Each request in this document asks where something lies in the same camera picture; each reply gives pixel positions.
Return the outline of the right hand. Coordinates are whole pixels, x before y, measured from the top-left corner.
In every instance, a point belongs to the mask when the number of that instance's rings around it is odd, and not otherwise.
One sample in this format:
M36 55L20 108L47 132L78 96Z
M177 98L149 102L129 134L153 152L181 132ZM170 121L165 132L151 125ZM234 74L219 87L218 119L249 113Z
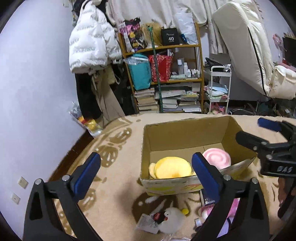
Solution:
M287 193L285 191L285 178L278 178L278 200L280 202L280 206L283 204L287 197Z

